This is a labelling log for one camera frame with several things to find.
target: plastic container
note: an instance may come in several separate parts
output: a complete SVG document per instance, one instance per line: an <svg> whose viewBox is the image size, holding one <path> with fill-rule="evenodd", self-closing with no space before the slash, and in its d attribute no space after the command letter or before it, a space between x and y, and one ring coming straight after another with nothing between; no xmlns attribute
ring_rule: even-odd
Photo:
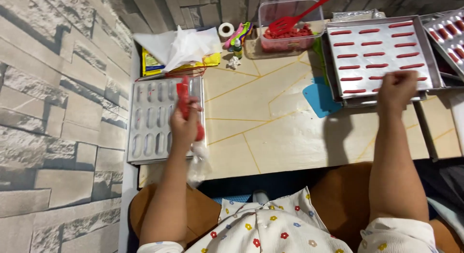
<svg viewBox="0 0 464 253"><path fill-rule="evenodd" d="M258 35L264 52L293 51L307 49L312 46L314 39L324 33L324 16L322 7L311 11L295 25L302 28L304 24L310 25L311 31L316 35L299 36L281 39L267 39L263 36L270 23L286 16L296 16L313 6L319 0L276 0L264 2L258 9Z"/></svg>

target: baking tray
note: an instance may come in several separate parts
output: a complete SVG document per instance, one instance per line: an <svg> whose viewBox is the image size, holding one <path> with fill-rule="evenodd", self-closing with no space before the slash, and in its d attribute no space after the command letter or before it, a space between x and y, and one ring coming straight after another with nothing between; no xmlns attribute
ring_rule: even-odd
<svg viewBox="0 0 464 253"><path fill-rule="evenodd" d="M424 24L433 46L464 81L464 7Z"/></svg>
<svg viewBox="0 0 464 253"><path fill-rule="evenodd" d="M390 28L390 25L411 23L411 25ZM375 91L380 88L381 80L371 80L370 77L382 77L386 72L400 70L406 65L424 64L413 68L419 72L418 90L429 90L443 86L438 73L432 49L427 40L426 33L422 28L419 16L407 16L385 19L366 19L344 22L330 22L326 24L328 38L333 54L339 95L342 98L354 98L359 96L374 96ZM361 33L360 31L379 29L378 32ZM334 35L333 32L351 31L351 34ZM394 36L394 34L410 33L409 36ZM382 42L381 44L370 44L362 46L366 42ZM335 43L352 42L352 45L334 46ZM415 43L413 46L395 47L400 43ZM383 52L381 56L368 56L364 54ZM401 54L418 53L413 57L397 58ZM357 54L352 58L337 58L339 55ZM388 64L383 68L366 68L367 65ZM359 65L358 69L340 70L342 66ZM341 78L358 78L357 81L340 81ZM344 93L345 90L365 89L362 93Z"/></svg>
<svg viewBox="0 0 464 253"><path fill-rule="evenodd" d="M325 64L325 71L327 80L332 92L334 102L339 102L345 108L351 107L366 107L377 105L377 96L359 96L357 98L346 98L340 97L338 92L337 77L335 75L335 67L332 61L332 52L330 51L330 44L327 33L324 33L321 37L322 43L322 58ZM420 91L411 101L423 101L427 99L425 91Z"/></svg>
<svg viewBox="0 0 464 253"><path fill-rule="evenodd" d="M169 118L178 100L176 84L182 78L162 78L133 84L129 118L128 162L134 165L165 161L169 155L172 134ZM190 96L197 96L204 107L203 78L189 78ZM205 113L200 112L205 127Z"/></svg>

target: hand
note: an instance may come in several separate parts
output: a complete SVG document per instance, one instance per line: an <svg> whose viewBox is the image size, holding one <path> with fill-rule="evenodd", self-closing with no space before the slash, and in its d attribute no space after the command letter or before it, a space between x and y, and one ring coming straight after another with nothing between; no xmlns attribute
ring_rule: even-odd
<svg viewBox="0 0 464 253"><path fill-rule="evenodd" d="M171 154L175 152L181 153L183 155L186 154L190 150L190 146L194 142L198 133L197 111L201 111L201 107L197 103L198 98L192 96L188 100L186 100L186 102L190 107L188 120L185 120L183 118L181 109L178 105L176 105L174 113L171 115L170 125L173 138L173 143L171 145Z"/></svg>
<svg viewBox="0 0 464 253"><path fill-rule="evenodd" d="M383 77L377 95L377 112L380 117L399 116L417 92L417 71L396 71Z"/></svg>

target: floral shirt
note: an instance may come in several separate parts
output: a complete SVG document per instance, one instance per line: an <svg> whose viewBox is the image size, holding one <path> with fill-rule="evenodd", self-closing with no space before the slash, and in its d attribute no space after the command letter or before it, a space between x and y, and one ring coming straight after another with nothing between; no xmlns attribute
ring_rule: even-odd
<svg viewBox="0 0 464 253"><path fill-rule="evenodd" d="M222 200L218 226L188 250L175 242L142 245L137 253L351 253L330 235L308 188L259 203ZM433 229L417 220L379 218L361 231L359 253L436 253Z"/></svg>

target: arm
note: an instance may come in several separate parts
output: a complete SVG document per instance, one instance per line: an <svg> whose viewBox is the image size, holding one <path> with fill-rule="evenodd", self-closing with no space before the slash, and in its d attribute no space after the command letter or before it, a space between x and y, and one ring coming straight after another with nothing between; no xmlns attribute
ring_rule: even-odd
<svg viewBox="0 0 464 253"><path fill-rule="evenodd" d="M428 222L426 195L401 120L414 96L417 72L387 74L378 95L379 131L369 181L370 221L379 217Z"/></svg>
<svg viewBox="0 0 464 253"><path fill-rule="evenodd" d="M188 121L176 107L170 119L173 143L167 159L161 182L148 206L140 233L140 246L143 244L173 241L185 246L187 232L186 153L197 136L197 111L201 108L196 98L191 103Z"/></svg>

